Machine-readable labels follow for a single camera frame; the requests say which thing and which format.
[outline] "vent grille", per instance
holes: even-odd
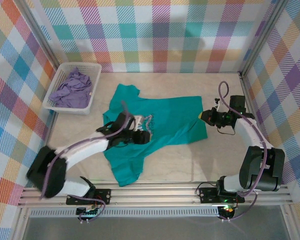
[[[215,217],[218,215],[218,207],[106,207],[100,217]],[[31,211],[32,218],[65,218],[76,217],[76,208],[34,208]]]

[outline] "gray floor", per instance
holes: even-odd
[[[23,240],[288,240],[279,206],[255,206],[233,223],[216,217],[30,218]]]

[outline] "laundry basket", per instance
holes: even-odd
[[[70,108],[70,107],[55,107],[55,103],[49,99],[51,93],[55,92],[58,87],[66,80],[70,72],[77,67],[79,72],[90,77],[92,83],[92,94],[89,104],[86,108]],[[45,109],[51,109],[61,114],[82,114],[87,115],[90,113],[90,107],[96,92],[96,87],[101,73],[101,65],[89,62],[65,62],[62,63],[56,71],[50,87],[46,92],[42,106]]]

